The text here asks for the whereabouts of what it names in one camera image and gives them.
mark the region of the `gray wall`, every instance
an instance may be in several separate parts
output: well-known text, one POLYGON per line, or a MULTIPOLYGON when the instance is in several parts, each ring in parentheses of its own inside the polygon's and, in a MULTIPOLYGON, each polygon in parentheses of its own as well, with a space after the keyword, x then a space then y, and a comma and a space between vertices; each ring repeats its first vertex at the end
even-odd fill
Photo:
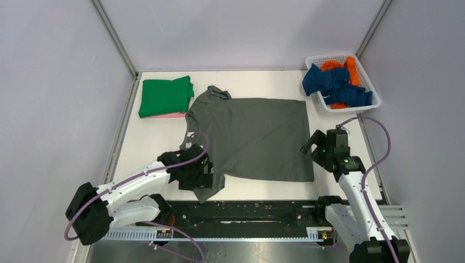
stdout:
MULTIPOLYGON (((383 101, 367 115, 392 136, 382 172, 422 263, 465 258, 463 10, 464 1, 394 1, 361 59, 383 101)), ((381 157, 385 136, 368 128, 381 157)))
POLYGON ((103 0, 139 71, 300 69, 357 51, 383 0, 103 0))
POLYGON ((65 262, 65 210, 100 183, 131 77, 88 1, 0 2, 0 261, 65 262))

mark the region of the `white plastic basket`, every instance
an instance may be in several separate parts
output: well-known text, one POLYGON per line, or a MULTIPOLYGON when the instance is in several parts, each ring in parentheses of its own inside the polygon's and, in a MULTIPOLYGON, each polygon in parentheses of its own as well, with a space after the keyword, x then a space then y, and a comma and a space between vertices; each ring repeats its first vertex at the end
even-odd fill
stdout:
POLYGON ((366 74, 365 70, 362 67, 362 64, 360 63, 359 59, 349 53, 344 53, 344 54, 330 54, 330 55, 318 55, 318 56, 309 56, 305 60, 305 64, 307 65, 307 70, 311 68, 312 64, 315 64, 316 66, 320 67, 327 62, 328 60, 334 60, 337 61, 341 64, 344 64, 346 59, 348 57, 355 58, 355 67, 357 68, 357 75, 359 76, 359 81, 360 81, 360 86, 365 88, 367 92, 373 92, 373 100, 372 100, 372 105, 368 106, 362 106, 362 107, 347 107, 347 108, 337 108, 337 109, 332 109, 330 105, 326 105, 325 100, 323 99, 323 96, 321 95, 321 92, 317 92, 318 100, 320 102, 320 105, 322 108, 328 112, 353 112, 353 113, 361 113, 366 110, 369 110, 371 108, 377 108, 381 105, 381 100, 379 99, 378 93, 376 92, 375 88, 373 87, 373 84, 371 83, 370 79, 368 78, 368 75, 366 74))

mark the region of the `folded green cloth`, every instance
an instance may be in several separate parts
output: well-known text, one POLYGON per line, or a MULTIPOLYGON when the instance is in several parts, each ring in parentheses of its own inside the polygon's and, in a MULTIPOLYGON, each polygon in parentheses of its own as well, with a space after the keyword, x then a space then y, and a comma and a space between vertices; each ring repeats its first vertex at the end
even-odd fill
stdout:
POLYGON ((173 81, 146 79, 142 82, 142 102, 139 117, 151 117, 175 112, 188 112, 194 85, 185 76, 173 81))

